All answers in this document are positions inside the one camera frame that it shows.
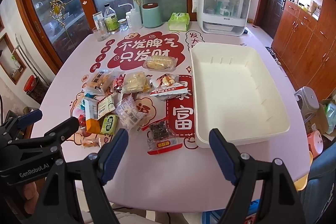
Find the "storage tray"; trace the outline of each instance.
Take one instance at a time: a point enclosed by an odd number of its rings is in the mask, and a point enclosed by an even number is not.
[[[281,96],[255,49],[197,43],[191,60],[199,147],[210,147],[213,128],[235,145],[265,141],[289,130]]]

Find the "blue gripper pad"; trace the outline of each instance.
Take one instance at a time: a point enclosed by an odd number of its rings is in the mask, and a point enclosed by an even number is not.
[[[102,147],[101,150],[103,150],[103,152],[98,160],[98,166],[103,167],[102,176],[100,178],[103,185],[113,178],[127,145],[127,130],[121,128],[113,137],[112,141]]]
[[[235,174],[235,165],[223,145],[222,138],[224,139],[217,128],[212,129],[209,133],[209,144],[225,179],[236,185],[238,178]]]
[[[25,129],[30,124],[38,122],[40,119],[42,119],[42,111],[39,109],[34,110],[24,116],[21,116],[17,121],[17,127],[19,129]]]

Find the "teal canister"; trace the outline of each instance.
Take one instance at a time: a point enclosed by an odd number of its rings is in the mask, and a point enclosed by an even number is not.
[[[146,28],[156,28],[162,25],[162,18],[157,3],[147,3],[142,6],[142,21]]]

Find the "yellow gem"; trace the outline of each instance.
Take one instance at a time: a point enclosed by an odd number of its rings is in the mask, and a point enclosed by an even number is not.
[[[54,13],[55,13],[56,15],[58,15],[59,12],[60,12],[59,7],[58,7],[58,6],[55,6],[55,7],[54,7]]]

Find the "yellow label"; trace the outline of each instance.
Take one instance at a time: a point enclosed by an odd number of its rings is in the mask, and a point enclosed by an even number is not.
[[[115,29],[119,28],[119,23],[118,23],[118,19],[116,15],[105,18],[105,24],[106,24],[107,30],[109,31],[114,31]]]

